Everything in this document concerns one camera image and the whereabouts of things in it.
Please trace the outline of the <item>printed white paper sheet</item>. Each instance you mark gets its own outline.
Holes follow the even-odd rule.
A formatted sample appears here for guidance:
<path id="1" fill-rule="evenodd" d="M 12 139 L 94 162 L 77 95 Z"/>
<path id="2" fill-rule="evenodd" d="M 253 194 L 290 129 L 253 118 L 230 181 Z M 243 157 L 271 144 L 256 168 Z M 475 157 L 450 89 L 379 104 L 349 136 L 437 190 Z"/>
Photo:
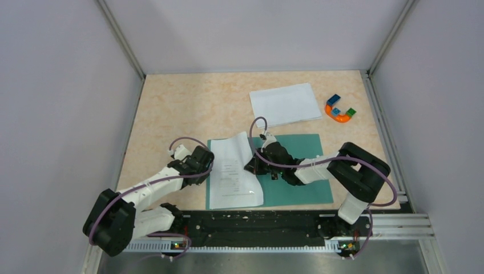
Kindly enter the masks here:
<path id="1" fill-rule="evenodd" d="M 245 131 L 227 139 L 209 141 L 215 155 L 208 178 L 208 209 L 258 207 L 264 204 L 264 194 L 256 175 L 245 165 L 253 157 Z"/>

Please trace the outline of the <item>green plastic folder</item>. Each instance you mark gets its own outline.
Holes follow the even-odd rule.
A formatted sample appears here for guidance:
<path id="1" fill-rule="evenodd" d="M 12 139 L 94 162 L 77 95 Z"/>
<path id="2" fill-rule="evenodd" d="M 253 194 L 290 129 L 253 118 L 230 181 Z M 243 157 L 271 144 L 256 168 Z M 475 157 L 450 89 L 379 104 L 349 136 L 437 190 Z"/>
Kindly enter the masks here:
<path id="1" fill-rule="evenodd" d="M 317 134 L 279 135 L 264 139 L 241 132 L 228 139 L 209 140 L 215 156 L 207 179 L 206 209 L 330 204 L 329 176 L 305 178 L 295 168 L 322 155 Z"/>

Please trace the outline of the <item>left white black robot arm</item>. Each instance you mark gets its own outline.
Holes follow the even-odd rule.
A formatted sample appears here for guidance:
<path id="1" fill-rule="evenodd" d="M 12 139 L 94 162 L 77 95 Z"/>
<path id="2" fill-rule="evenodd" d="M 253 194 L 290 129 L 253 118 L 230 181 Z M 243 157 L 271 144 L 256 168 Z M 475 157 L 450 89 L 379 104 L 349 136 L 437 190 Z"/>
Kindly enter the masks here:
<path id="1" fill-rule="evenodd" d="M 133 239 L 161 231 L 170 236 L 181 233 L 183 221 L 175 209 L 149 207 L 168 194 L 205 181 L 215 156 L 206 146 L 190 151 L 182 145 L 171 156 L 172 161 L 150 178 L 118 192 L 108 188 L 99 194 L 82 229 L 91 245 L 113 257 Z"/>

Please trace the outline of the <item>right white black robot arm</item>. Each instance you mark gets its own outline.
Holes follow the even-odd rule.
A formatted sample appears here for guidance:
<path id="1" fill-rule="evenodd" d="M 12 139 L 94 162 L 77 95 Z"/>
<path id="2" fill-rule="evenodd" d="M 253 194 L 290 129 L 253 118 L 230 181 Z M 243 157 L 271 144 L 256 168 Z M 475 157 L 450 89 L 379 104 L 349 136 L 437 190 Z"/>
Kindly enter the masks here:
<path id="1" fill-rule="evenodd" d="M 388 176 L 390 166 L 360 146 L 346 142 L 335 155 L 294 158 L 280 142 L 265 142 L 244 169 L 254 175 L 269 174 L 292 186 L 305 186 L 320 180 L 337 180 L 348 192 L 339 207 L 334 226 L 350 235 L 358 218 L 375 200 Z"/>

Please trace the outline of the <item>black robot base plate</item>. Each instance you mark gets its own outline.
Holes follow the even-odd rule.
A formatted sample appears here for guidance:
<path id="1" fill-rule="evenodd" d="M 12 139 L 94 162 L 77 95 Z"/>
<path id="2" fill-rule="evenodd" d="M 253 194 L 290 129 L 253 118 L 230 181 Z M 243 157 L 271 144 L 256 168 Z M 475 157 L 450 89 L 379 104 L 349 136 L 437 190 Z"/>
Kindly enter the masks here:
<path id="1" fill-rule="evenodd" d="M 191 247 L 316 247 L 332 240 L 355 243 L 372 235 L 370 217 L 362 215 L 349 225 L 335 210 L 177 209 L 175 215 L 168 231 L 149 237 L 186 236 Z"/>

